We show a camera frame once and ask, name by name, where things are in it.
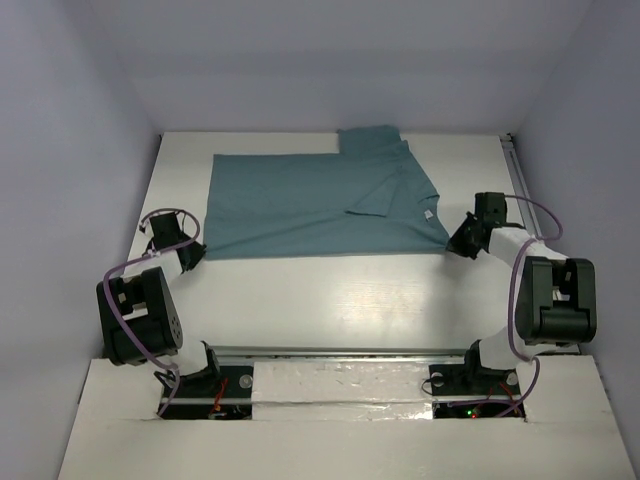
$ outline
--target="white tabletop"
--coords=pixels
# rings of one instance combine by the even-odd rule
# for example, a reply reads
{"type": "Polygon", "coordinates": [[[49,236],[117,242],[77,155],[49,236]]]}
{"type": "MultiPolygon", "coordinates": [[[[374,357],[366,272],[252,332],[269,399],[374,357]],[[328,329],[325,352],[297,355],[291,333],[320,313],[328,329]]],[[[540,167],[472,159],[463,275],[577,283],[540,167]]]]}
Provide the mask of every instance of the white tabletop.
{"type": "MultiPolygon", "coordinates": [[[[513,193],[497,136],[403,138],[440,192],[449,233],[473,210],[475,193],[513,193]]],[[[142,213],[184,208],[204,221],[216,153],[336,151],[335,134],[170,132],[142,213]]],[[[509,220],[522,221],[515,203],[509,220]]],[[[147,240],[136,235],[130,258],[147,240]]],[[[218,347],[451,351],[505,324],[509,273],[486,254],[217,260],[170,287],[185,333],[218,347]]]]}

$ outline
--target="white board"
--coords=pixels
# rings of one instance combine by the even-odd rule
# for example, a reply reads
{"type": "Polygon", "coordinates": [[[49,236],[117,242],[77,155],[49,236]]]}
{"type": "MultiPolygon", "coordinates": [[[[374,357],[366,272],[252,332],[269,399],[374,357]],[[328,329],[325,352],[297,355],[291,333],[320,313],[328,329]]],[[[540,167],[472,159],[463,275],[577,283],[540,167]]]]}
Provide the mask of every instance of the white board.
{"type": "MultiPolygon", "coordinates": [[[[403,137],[440,192],[450,233],[476,192],[513,193],[497,136],[403,137]]],[[[335,134],[167,133],[142,213],[177,207],[204,220],[215,153],[335,151],[335,134]]],[[[510,206],[509,220],[521,221],[510,206]]],[[[130,258],[147,241],[137,234],[130,258]]],[[[451,351],[504,325],[508,279],[485,254],[220,260],[202,262],[171,292],[185,333],[218,347],[451,351]]]]}

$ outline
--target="cable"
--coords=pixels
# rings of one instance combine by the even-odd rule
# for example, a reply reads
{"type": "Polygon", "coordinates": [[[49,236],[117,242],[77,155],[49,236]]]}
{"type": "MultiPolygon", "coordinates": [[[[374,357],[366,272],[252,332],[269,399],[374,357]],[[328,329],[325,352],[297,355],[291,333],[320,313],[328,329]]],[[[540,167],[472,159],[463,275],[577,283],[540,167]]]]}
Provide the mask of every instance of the cable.
{"type": "Polygon", "coordinates": [[[209,412],[209,415],[213,415],[214,413],[217,413],[220,411],[220,400],[224,396],[224,391],[227,389],[227,383],[229,383],[229,379],[225,378],[222,381],[222,384],[220,385],[220,391],[218,392],[218,394],[216,395],[216,398],[213,401],[213,408],[209,412]]]}
{"type": "Polygon", "coordinates": [[[533,379],[531,380],[531,384],[529,385],[529,388],[527,389],[527,391],[520,396],[520,399],[516,403],[514,403],[511,407],[507,408],[503,412],[500,412],[498,415],[496,415],[496,417],[504,417],[505,415],[508,415],[513,410],[515,410],[520,405],[522,405],[524,401],[529,397],[529,395],[531,395],[531,392],[533,392],[533,389],[536,386],[536,383],[538,383],[538,377],[540,376],[540,360],[538,359],[538,357],[533,356],[532,358],[529,358],[526,355],[520,353],[516,349],[515,341],[514,341],[514,328],[515,328],[514,304],[515,304],[515,295],[516,295],[516,282],[518,280],[518,271],[520,269],[520,263],[522,262],[522,258],[524,257],[525,252],[527,251],[529,246],[531,246],[531,244],[540,240],[542,241],[559,240],[564,233],[564,227],[562,226],[562,222],[560,222],[560,219],[556,217],[556,215],[544,205],[534,200],[531,200],[530,198],[522,197],[520,195],[505,195],[505,198],[514,198],[516,200],[522,200],[540,208],[553,219],[556,226],[558,227],[558,232],[552,236],[548,236],[548,237],[540,236],[537,238],[531,238],[527,240],[518,251],[518,254],[516,255],[516,259],[513,263],[513,269],[511,270],[511,280],[509,281],[509,302],[507,307],[508,308],[507,335],[509,337],[509,349],[511,350],[511,353],[513,353],[517,358],[519,358],[523,362],[529,363],[533,361],[535,364],[535,371],[533,374],[533,379]]]}
{"type": "MultiPolygon", "coordinates": [[[[511,390],[509,390],[509,388],[504,384],[504,382],[500,382],[500,388],[502,388],[505,392],[507,392],[507,395],[509,396],[509,400],[511,400],[511,403],[515,403],[515,400],[513,399],[513,393],[511,393],[511,390]]],[[[520,416],[519,409],[516,408],[515,413],[516,415],[520,416]]]]}
{"type": "MultiPolygon", "coordinates": [[[[176,208],[158,208],[156,210],[152,210],[151,212],[147,213],[142,218],[142,220],[140,220],[140,226],[142,227],[144,223],[146,223],[147,220],[149,220],[149,218],[151,218],[154,215],[157,215],[160,213],[169,213],[169,212],[176,212],[176,213],[182,212],[186,216],[188,216],[191,220],[193,220],[193,223],[195,223],[196,233],[189,240],[185,240],[184,242],[178,243],[177,245],[163,248],[162,250],[158,250],[157,252],[154,252],[155,255],[161,255],[163,253],[172,252],[174,250],[178,250],[179,248],[183,248],[188,245],[191,245],[197,240],[198,235],[200,235],[200,222],[198,222],[198,219],[192,213],[187,212],[186,210],[181,210],[176,208]]],[[[135,345],[135,347],[140,351],[140,353],[142,353],[142,355],[144,355],[144,357],[148,361],[153,363],[158,368],[167,370],[167,375],[169,374],[168,372],[172,372],[175,374],[173,389],[171,390],[171,393],[169,394],[167,401],[164,403],[162,408],[160,408],[160,410],[158,411],[158,416],[162,417],[162,414],[169,407],[169,404],[171,403],[173,398],[176,396],[176,393],[178,392],[178,387],[180,386],[180,368],[178,367],[178,365],[176,365],[173,362],[162,363],[149,350],[147,350],[147,348],[138,339],[138,337],[136,337],[136,334],[133,332],[133,330],[131,330],[131,327],[129,327],[129,325],[127,324],[127,321],[124,319],[124,317],[120,313],[120,310],[118,310],[118,306],[116,305],[116,302],[113,298],[113,294],[111,293],[111,288],[109,288],[109,280],[114,273],[119,272],[120,270],[123,270],[124,268],[129,267],[131,265],[136,265],[140,262],[144,262],[148,259],[149,259],[149,255],[141,255],[140,257],[134,260],[128,260],[124,263],[121,263],[120,265],[116,265],[115,267],[109,269],[107,273],[104,274],[104,277],[102,278],[102,287],[104,289],[105,297],[107,299],[107,303],[109,304],[109,308],[111,309],[111,312],[113,313],[114,317],[120,324],[120,327],[122,327],[122,330],[124,330],[124,333],[126,333],[127,337],[129,337],[129,339],[131,340],[131,343],[135,345]]]]}

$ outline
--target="white enclosure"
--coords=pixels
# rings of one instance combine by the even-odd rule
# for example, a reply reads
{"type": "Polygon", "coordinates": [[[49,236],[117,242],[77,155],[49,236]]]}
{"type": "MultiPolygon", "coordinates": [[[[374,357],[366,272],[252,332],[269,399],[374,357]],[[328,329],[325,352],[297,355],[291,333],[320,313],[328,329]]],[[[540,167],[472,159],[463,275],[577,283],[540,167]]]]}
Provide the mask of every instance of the white enclosure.
{"type": "Polygon", "coordinates": [[[638,471],[639,24],[636,0],[4,2],[0,476],[58,475],[160,135],[380,123],[515,134],[556,248],[596,264],[588,349],[638,471]]]}

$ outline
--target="gray wall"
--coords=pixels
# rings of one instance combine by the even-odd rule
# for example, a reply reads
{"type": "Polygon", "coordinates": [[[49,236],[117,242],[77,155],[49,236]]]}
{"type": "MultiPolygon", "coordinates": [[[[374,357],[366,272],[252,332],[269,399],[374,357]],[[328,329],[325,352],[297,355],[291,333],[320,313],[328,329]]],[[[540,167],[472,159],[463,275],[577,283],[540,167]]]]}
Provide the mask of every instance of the gray wall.
{"type": "Polygon", "coordinates": [[[84,0],[0,15],[0,477],[55,478],[157,136],[84,0]]]}
{"type": "Polygon", "coordinates": [[[164,130],[507,132],[590,0],[90,0],[164,130]]]}
{"type": "Polygon", "coordinates": [[[565,222],[558,246],[596,264],[590,351],[638,473],[639,116],[640,2],[597,0],[516,140],[532,196],[565,222]]]}

